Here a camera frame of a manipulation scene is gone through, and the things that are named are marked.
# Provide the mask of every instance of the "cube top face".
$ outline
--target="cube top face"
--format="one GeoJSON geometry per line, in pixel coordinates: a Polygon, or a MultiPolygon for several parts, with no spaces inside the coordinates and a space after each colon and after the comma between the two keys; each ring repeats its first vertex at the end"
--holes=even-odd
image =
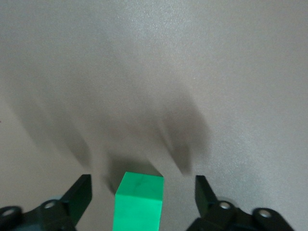
{"type": "Polygon", "coordinates": [[[162,201],[163,192],[163,177],[126,172],[115,195],[162,201]]]}

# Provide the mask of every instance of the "green cube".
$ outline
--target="green cube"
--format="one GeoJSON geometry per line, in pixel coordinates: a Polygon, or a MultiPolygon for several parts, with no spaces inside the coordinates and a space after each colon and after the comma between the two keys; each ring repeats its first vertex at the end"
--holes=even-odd
{"type": "Polygon", "coordinates": [[[164,178],[126,172],[115,194],[113,231],[158,231],[164,178]]]}

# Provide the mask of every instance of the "green block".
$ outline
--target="green block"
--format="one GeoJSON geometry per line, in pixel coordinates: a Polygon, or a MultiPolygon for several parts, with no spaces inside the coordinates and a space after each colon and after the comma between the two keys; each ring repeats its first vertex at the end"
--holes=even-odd
{"type": "Polygon", "coordinates": [[[164,178],[126,172],[115,194],[113,231],[158,231],[164,178]]]}

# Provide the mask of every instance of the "gray surface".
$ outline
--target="gray surface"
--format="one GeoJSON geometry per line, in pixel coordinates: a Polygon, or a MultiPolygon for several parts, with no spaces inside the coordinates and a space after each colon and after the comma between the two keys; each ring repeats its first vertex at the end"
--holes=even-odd
{"type": "Polygon", "coordinates": [[[194,175],[308,226],[306,1],[1,1],[0,206],[82,173],[79,230],[112,230],[125,170],[165,177],[161,230],[197,216],[194,175]]]}

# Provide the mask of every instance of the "cube front face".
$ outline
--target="cube front face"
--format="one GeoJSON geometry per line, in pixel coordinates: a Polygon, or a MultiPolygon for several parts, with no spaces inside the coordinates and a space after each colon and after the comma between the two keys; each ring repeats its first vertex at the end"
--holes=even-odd
{"type": "Polygon", "coordinates": [[[113,231],[158,231],[164,178],[127,172],[115,194],[113,231]]]}

